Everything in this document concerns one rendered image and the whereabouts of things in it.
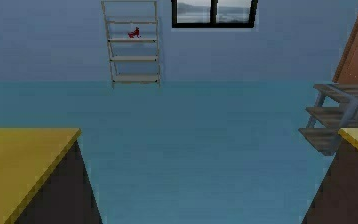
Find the grey open shelf unit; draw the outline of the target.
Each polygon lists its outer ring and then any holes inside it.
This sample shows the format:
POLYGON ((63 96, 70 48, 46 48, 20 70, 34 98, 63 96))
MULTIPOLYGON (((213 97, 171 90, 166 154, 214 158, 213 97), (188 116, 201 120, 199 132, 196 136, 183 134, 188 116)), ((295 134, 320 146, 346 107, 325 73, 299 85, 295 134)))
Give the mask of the grey open shelf unit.
POLYGON ((358 128, 358 84, 315 84, 318 96, 302 136, 324 156, 339 148, 340 128, 358 128))

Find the black framed window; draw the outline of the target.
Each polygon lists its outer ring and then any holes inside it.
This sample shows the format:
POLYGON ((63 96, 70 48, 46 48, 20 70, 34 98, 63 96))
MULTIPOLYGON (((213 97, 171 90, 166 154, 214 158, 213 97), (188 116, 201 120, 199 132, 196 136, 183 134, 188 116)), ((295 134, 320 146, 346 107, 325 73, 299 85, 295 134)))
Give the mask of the black framed window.
POLYGON ((253 28, 258 0, 171 0, 173 28, 253 28))

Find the yellow topped dark cabinet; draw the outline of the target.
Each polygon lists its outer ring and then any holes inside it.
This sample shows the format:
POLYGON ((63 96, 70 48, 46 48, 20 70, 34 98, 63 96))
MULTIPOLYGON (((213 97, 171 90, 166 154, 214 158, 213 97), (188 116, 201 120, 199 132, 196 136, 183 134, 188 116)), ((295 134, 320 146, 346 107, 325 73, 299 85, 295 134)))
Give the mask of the yellow topped dark cabinet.
POLYGON ((103 224, 78 128, 0 128, 0 224, 103 224))
POLYGON ((342 142, 301 224, 358 224, 358 128, 341 128, 342 142))

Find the beige open shelf unit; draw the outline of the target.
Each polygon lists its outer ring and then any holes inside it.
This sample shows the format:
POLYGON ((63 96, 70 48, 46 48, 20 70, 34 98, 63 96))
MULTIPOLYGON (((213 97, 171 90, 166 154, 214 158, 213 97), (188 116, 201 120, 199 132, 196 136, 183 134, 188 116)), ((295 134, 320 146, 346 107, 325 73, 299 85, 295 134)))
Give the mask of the beige open shelf unit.
POLYGON ((157 0, 102 0, 112 87, 116 84, 160 85, 157 0), (128 33, 139 27, 140 38, 128 33))

